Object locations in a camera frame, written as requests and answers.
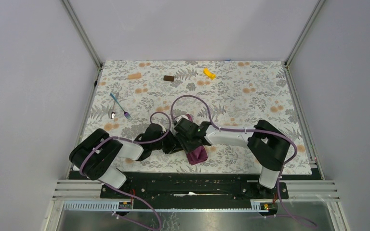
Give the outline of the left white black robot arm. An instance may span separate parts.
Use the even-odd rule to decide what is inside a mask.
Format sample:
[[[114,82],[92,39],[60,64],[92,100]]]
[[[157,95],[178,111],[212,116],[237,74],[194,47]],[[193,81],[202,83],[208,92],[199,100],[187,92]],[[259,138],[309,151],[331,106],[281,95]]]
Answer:
[[[83,176],[111,185],[112,192],[123,198],[130,193],[130,185],[127,176],[112,166],[114,160],[119,157],[141,162],[157,150],[173,154],[183,148],[171,131],[156,123],[151,123],[133,141],[112,139],[99,128],[71,151],[69,160]]]

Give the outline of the purple cloth napkin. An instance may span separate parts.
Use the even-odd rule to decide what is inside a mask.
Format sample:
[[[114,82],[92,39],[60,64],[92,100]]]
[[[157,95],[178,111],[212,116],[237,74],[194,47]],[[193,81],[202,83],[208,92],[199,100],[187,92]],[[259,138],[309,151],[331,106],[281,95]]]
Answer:
[[[186,114],[185,118],[193,122],[191,115]],[[196,164],[206,161],[208,159],[208,154],[207,154],[207,151],[205,150],[205,147],[202,146],[202,147],[197,148],[193,152],[186,153],[186,157],[188,159],[188,162],[191,165],[196,165]]]

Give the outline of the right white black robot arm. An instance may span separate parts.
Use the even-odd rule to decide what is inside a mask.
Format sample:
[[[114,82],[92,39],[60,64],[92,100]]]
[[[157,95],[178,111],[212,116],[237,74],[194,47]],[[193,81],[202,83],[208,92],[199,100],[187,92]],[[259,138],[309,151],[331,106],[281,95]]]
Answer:
[[[247,128],[219,127],[204,121],[200,125],[181,118],[174,125],[174,135],[187,152],[202,146],[231,145],[249,149],[262,166],[257,192],[269,198],[276,192],[277,181],[291,147],[297,146],[266,120]]]

